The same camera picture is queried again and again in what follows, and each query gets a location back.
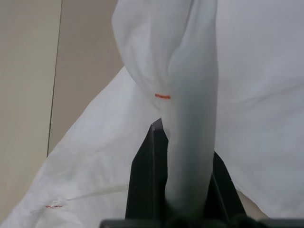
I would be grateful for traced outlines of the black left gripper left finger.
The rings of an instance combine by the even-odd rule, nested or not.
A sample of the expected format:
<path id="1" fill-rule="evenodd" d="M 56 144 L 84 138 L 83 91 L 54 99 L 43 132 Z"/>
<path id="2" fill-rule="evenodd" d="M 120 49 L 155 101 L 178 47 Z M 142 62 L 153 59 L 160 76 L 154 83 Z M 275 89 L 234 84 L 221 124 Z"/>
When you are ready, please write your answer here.
<path id="1" fill-rule="evenodd" d="M 162 120 L 158 119 L 151 124 L 132 161 L 126 219 L 166 218 L 167 147 Z"/>

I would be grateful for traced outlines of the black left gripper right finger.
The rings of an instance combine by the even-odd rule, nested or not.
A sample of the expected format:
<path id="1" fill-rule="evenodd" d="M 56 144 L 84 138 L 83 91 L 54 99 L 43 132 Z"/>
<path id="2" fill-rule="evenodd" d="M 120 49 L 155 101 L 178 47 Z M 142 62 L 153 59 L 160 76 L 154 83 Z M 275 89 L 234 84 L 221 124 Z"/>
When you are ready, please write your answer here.
<path id="1" fill-rule="evenodd" d="M 246 215 L 245 209 L 223 160 L 214 153 L 213 171 L 206 200 L 206 219 L 218 219 L 229 223 L 239 215 Z"/>

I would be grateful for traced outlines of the white shorts with orange drawstring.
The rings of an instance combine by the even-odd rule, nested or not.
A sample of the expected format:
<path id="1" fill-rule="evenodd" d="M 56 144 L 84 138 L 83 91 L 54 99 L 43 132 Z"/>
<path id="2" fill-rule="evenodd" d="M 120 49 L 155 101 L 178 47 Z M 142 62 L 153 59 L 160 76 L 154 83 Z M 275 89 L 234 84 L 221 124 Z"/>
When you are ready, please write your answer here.
<path id="1" fill-rule="evenodd" d="M 270 218 L 304 218 L 304 0 L 118 0 L 124 67 L 48 156 L 0 228 L 123 217 L 150 125 L 169 138 L 172 209 L 198 212 L 213 152 Z"/>

